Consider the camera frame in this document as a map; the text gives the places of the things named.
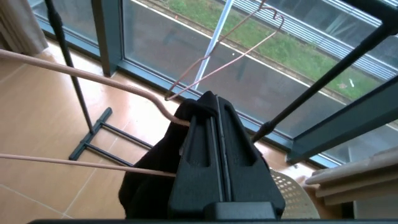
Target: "curtain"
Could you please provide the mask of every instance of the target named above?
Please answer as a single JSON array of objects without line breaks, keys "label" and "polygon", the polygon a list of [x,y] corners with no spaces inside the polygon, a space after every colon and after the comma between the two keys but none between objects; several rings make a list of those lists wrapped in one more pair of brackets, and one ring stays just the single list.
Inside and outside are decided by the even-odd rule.
[{"label": "curtain", "polygon": [[0,0],[0,48],[35,55],[47,47],[27,0]]},{"label": "curtain", "polygon": [[320,184],[315,195],[326,205],[398,195],[398,147],[358,162],[315,171],[306,184]]}]

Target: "clothes hanger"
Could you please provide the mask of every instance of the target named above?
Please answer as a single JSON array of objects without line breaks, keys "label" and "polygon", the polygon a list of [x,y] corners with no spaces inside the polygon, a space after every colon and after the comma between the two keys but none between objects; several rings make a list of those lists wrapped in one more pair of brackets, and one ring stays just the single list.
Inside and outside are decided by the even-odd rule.
[{"label": "clothes hanger", "polygon": [[[254,50],[256,47],[258,47],[259,45],[264,43],[266,40],[270,39],[278,31],[280,31],[281,27],[284,24],[284,17],[282,15],[277,16],[277,10],[274,9],[273,7],[264,6],[265,1],[266,0],[262,0],[260,5],[259,5],[259,8],[256,11],[254,11],[250,15],[246,16],[238,25],[236,25],[234,28],[232,28],[226,35],[224,35],[219,41],[217,41],[217,43],[215,44],[215,46],[213,47],[213,49],[211,50],[211,52],[207,56],[198,59],[191,66],[189,66],[188,69],[170,87],[168,92],[165,94],[165,100],[166,101],[172,100],[176,96],[178,96],[181,93],[187,91],[193,85],[196,85],[197,83],[199,83],[200,81],[204,80],[205,78],[208,78],[211,75],[215,74],[216,72],[219,72],[220,70],[222,70],[222,69],[226,68],[227,66],[231,65],[232,63],[235,63],[236,61],[238,61],[239,59],[241,59],[242,57],[247,55],[249,52]],[[273,19],[275,19],[275,20],[278,19],[278,18],[282,19],[282,22],[281,22],[280,26],[278,27],[278,29],[275,32],[273,32],[271,35],[269,35],[268,37],[266,37],[265,39],[260,41],[258,44],[256,44],[252,48],[250,48],[247,52],[245,52],[244,54],[242,54],[238,58],[226,63],[225,65],[221,66],[220,68],[217,68],[216,70],[212,71],[211,73],[205,75],[203,78],[201,78],[200,80],[198,80],[198,81],[192,83],[191,85],[187,86],[186,88],[184,88],[179,93],[172,95],[172,89],[176,85],[178,85],[180,83],[181,79],[183,79],[193,67],[195,67],[202,60],[205,60],[206,58],[210,57],[211,54],[214,52],[214,50],[216,49],[216,47],[220,44],[220,42],[222,40],[224,40],[228,35],[230,35],[233,31],[235,31],[240,25],[244,24],[256,12],[258,12],[258,11],[260,11],[262,9],[270,9],[270,10],[274,11]],[[68,66],[65,66],[65,65],[60,65],[60,64],[57,64],[57,63],[48,62],[48,61],[45,61],[45,60],[41,60],[41,59],[38,59],[38,58],[26,56],[26,55],[17,54],[17,53],[14,53],[14,52],[9,52],[7,50],[1,50],[0,49],[0,58],[17,60],[17,61],[20,61],[20,62],[23,62],[23,63],[27,63],[29,65],[33,65],[33,66],[37,66],[37,67],[41,67],[41,68],[46,68],[46,69],[53,70],[53,71],[56,71],[56,72],[65,73],[65,74],[68,74],[68,75],[71,75],[71,76],[75,76],[75,77],[78,77],[78,78],[84,78],[84,79],[87,79],[87,80],[90,80],[90,81],[93,81],[93,82],[98,82],[98,83],[101,83],[101,84],[104,84],[104,85],[108,85],[108,86],[111,86],[111,87],[114,87],[114,88],[117,88],[117,89],[120,89],[120,90],[127,91],[129,93],[133,93],[133,94],[139,95],[139,96],[144,97],[144,98],[150,100],[151,102],[153,102],[156,105],[156,107],[158,107],[160,112],[167,119],[169,119],[171,122],[180,124],[182,126],[189,126],[189,121],[184,121],[184,120],[178,119],[175,116],[173,116],[172,114],[170,114],[166,110],[166,108],[163,105],[163,103],[160,100],[158,100],[155,95],[153,95],[152,93],[150,93],[148,91],[141,90],[139,88],[136,88],[136,87],[133,87],[133,86],[130,86],[130,85],[125,85],[125,84],[119,83],[117,81],[114,81],[112,79],[101,77],[99,75],[95,75],[95,74],[90,73],[90,72],[86,72],[86,71],[79,70],[79,69],[76,69],[76,68],[71,68],[71,67],[68,67]],[[141,173],[141,174],[161,175],[161,176],[166,176],[166,177],[175,177],[175,174],[171,174],[171,173],[168,173],[168,172],[162,172],[162,171],[158,171],[158,170],[140,169],[140,168],[135,168],[135,167],[124,167],[124,166],[111,166],[111,165],[106,165],[106,164],[96,164],[96,163],[80,162],[80,161],[69,161],[69,160],[63,160],[63,159],[51,159],[51,158],[44,158],[44,157],[32,157],[32,156],[18,156],[18,155],[12,155],[12,154],[0,154],[0,159],[17,159],[17,160],[24,160],[24,161],[49,162],[49,163],[54,163],[54,164],[68,164],[68,165],[74,165],[74,166],[96,167],[96,168],[100,168],[100,169],[123,170],[123,171],[126,171],[126,172],[137,172],[137,173]]]},{"label": "clothes hanger", "polygon": [[[217,43],[215,44],[215,46],[213,47],[213,49],[210,51],[210,53],[208,55],[206,55],[203,58],[199,58],[196,62],[194,62],[191,66],[189,66],[181,75],[181,77],[169,88],[169,90],[167,91],[167,93],[165,94],[165,101],[169,101],[174,99],[175,97],[181,95],[183,92],[189,90],[191,87],[193,87],[194,85],[200,83],[202,80],[214,75],[215,73],[221,71],[222,69],[232,65],[233,63],[235,63],[236,61],[238,61],[239,59],[243,58],[245,55],[247,55],[248,53],[250,53],[251,51],[253,51],[255,48],[257,48],[258,46],[260,46],[261,44],[263,44],[265,41],[269,40],[271,37],[273,37],[276,33],[278,33],[278,31],[280,31],[280,29],[282,28],[282,26],[284,25],[285,19],[282,15],[278,15],[277,16],[277,10],[273,7],[269,7],[269,6],[264,6],[266,0],[262,0],[259,7],[257,8],[257,10],[255,10],[254,12],[250,13],[248,16],[246,16],[240,23],[238,23],[236,26],[234,26],[227,34],[225,34],[224,36],[222,36],[222,38],[220,40],[217,41]],[[213,52],[215,51],[215,49],[217,48],[217,46],[220,44],[221,41],[223,41],[227,36],[229,36],[232,32],[234,32],[239,26],[241,26],[242,24],[244,24],[250,17],[252,17],[253,15],[255,15],[255,13],[263,10],[263,9],[268,9],[268,10],[272,10],[274,12],[274,15],[272,16],[272,18],[274,20],[278,20],[278,18],[281,18],[282,22],[280,23],[280,26],[271,34],[268,35],[266,38],[264,38],[262,41],[260,41],[258,44],[256,44],[255,46],[251,47],[249,50],[247,50],[245,53],[243,53],[242,55],[240,55],[239,57],[237,57],[236,59],[222,65],[221,67],[217,68],[216,70],[210,72],[209,74],[205,75],[204,77],[202,77],[201,79],[193,82],[191,85],[186,86],[183,90],[179,91],[178,93],[174,93],[172,92],[172,90],[174,89],[174,87],[176,85],[178,85],[180,83],[180,81],[188,75],[188,72],[190,70],[192,70],[199,62],[201,62],[202,60],[206,60],[208,57],[210,57]]]}]

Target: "white litter on grass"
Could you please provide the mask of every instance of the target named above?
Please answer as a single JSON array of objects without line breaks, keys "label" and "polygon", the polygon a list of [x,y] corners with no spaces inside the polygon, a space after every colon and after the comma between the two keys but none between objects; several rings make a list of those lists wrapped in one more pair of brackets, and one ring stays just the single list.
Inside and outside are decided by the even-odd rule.
[{"label": "white litter on grass", "polygon": [[351,83],[351,87],[355,87],[354,82],[352,79],[349,78],[349,82]]}]

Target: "perforated basket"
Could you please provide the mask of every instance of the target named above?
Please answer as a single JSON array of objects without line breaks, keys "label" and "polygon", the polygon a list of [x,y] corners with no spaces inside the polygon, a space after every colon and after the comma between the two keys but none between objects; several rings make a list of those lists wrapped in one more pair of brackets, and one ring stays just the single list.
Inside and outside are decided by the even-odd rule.
[{"label": "perforated basket", "polygon": [[320,218],[310,197],[294,179],[271,169],[271,176],[282,193],[286,207],[283,218]]}]

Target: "black garment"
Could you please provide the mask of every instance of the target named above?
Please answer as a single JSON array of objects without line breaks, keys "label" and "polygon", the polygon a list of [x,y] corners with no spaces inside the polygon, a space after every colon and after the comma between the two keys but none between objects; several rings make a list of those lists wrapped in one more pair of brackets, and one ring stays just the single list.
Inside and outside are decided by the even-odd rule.
[{"label": "black garment", "polygon": [[[175,116],[190,121],[216,116],[216,96],[208,91],[198,101],[182,102]],[[188,127],[171,123],[161,139],[134,167],[176,173],[180,162],[179,150],[188,133]],[[167,218],[167,202],[174,178],[127,172],[119,190],[119,200],[126,218]]]}]

